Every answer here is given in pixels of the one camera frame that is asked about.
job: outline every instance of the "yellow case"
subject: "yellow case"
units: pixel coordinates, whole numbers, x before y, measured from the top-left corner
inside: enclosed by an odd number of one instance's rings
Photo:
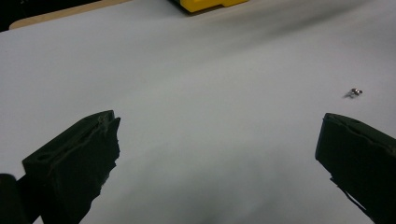
[[[230,7],[236,4],[247,2],[248,0],[179,0],[180,4],[189,12],[199,11],[209,7],[223,5]]]

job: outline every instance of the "wooden edge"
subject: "wooden edge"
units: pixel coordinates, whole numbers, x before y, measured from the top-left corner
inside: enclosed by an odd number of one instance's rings
[[[42,15],[38,15],[38,16],[29,17],[29,18],[22,19],[19,21],[14,21],[9,26],[9,29],[12,30],[12,29],[16,29],[16,28],[21,28],[23,26],[40,23],[43,21],[52,21],[52,20],[56,20],[56,19],[59,19],[62,17],[67,17],[67,16],[71,16],[71,15],[75,15],[75,14],[83,13],[83,12],[87,12],[87,11],[92,11],[92,10],[102,8],[102,7],[109,7],[109,6],[113,6],[113,5],[124,3],[124,2],[129,2],[129,1],[131,1],[131,0],[101,0],[98,2],[93,2],[93,3],[86,4],[86,5],[81,5],[78,7],[70,7],[67,9],[54,11],[51,13],[46,13],[46,14],[42,14]]]

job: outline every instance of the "white tabletop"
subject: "white tabletop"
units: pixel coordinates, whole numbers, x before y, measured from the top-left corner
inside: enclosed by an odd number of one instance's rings
[[[372,223],[314,156],[326,112],[396,136],[395,39],[393,0],[134,0],[3,32],[0,171],[114,109],[118,166],[82,223]]]

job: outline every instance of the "white table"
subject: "white table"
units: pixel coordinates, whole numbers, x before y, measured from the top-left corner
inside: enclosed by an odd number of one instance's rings
[[[114,109],[118,166],[82,223],[372,223],[314,155],[326,112],[396,136],[395,9],[134,0],[1,33],[0,171]]]

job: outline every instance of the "yellow object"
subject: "yellow object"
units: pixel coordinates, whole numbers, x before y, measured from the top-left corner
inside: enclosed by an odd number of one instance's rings
[[[189,12],[195,12],[219,5],[223,5],[224,7],[230,7],[247,1],[248,0],[179,0],[180,4]]]

